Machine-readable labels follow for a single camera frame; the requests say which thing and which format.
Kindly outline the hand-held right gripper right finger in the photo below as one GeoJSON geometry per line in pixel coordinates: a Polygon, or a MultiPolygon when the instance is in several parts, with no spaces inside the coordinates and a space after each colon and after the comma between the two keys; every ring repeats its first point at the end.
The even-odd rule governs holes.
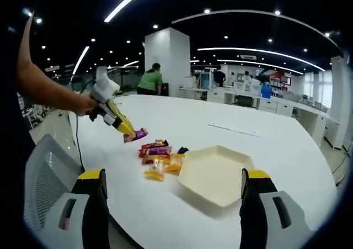
{"type": "Polygon", "coordinates": [[[242,169],[240,248],[301,248],[312,235],[304,210],[270,176],[242,169]]]}

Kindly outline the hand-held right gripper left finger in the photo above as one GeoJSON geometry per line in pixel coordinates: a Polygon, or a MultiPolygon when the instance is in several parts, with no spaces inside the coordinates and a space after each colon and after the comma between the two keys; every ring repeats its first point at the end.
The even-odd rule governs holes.
{"type": "Polygon", "coordinates": [[[110,248],[105,169],[85,171],[45,216],[46,248],[110,248]]]}

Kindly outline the person's left hand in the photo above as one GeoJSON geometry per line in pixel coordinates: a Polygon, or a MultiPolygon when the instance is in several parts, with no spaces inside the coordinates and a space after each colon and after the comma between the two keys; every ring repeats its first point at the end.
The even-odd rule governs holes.
{"type": "Polygon", "coordinates": [[[77,116],[84,116],[98,106],[98,102],[89,94],[79,95],[73,112],[77,116]]]}

